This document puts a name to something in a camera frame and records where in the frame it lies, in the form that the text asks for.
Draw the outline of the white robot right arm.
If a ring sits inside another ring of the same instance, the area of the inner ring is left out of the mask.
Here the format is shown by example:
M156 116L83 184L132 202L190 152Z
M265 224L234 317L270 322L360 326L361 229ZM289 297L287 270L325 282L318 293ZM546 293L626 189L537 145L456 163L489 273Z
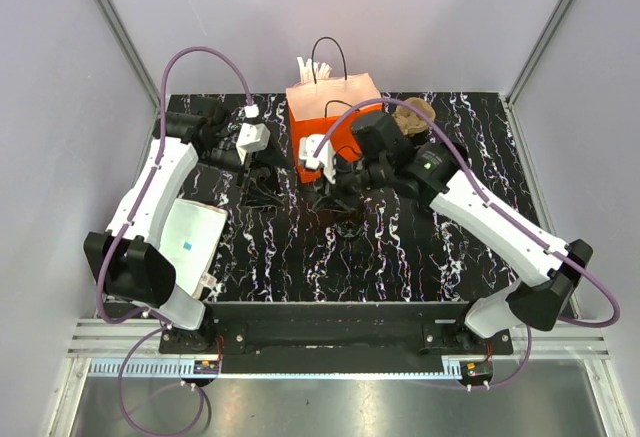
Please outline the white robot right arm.
M389 187L461 225L516 273L515 283L467 308L453 331L460 350L476 353L519 324L554 328L593 255L587 242L566 242L539 228L465 174L445 144L415 147L387 113L365 114L351 133L360 148L351 164L338 164L322 135L308 138L300 152L306 167L321 169L327 200L348 205L364 190Z

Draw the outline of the black coffee cup lid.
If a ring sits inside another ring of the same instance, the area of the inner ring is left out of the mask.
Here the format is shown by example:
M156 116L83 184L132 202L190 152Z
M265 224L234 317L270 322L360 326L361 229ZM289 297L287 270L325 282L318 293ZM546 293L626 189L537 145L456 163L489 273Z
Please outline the black coffee cup lid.
M247 208L275 208L283 205L278 173L271 167L250 169L240 187L240 204Z

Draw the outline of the orange paper bag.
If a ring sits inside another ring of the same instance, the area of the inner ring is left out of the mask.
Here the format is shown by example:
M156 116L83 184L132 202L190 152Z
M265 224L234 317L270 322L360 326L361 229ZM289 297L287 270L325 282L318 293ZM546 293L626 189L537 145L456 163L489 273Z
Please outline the orange paper bag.
M295 158L295 150L299 138L311 134L326 134L338 118L347 112L349 108L363 101L381 97L380 91L368 73L348 73L342 48L333 37L323 36L316 40L311 52L313 61L315 61L316 48L323 40L336 44L342 60L342 75L337 77L330 76L326 80L313 83L298 83L286 89L291 145ZM360 148L350 131L351 123L360 114L381 110L381 108L381 103L371 104L354 112L330 137L336 153L347 162L357 160L360 152Z

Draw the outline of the black paper coffee cup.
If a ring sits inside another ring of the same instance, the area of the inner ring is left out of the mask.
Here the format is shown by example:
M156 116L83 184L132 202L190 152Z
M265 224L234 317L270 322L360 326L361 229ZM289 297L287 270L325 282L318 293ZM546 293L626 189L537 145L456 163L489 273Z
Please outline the black paper coffee cup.
M335 217L336 233L344 240L354 240L362 234L365 220L361 211L339 213Z

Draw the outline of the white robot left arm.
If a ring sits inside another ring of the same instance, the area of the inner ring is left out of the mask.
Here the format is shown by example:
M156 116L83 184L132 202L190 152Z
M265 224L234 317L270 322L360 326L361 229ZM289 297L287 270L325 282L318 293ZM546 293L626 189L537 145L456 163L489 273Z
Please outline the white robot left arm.
M196 353L215 343L216 329L205 322L205 305L195 290L209 269L227 213L179 198L199 165L235 175L241 205L280 205L277 172L289 163L251 102L243 120L206 97L189 113L165 110L154 124L144 167L121 199L102 233L87 234L83 250L96 282L100 317L119 324L104 308L107 296L133 304L126 319L153 315L181 330L181 341Z

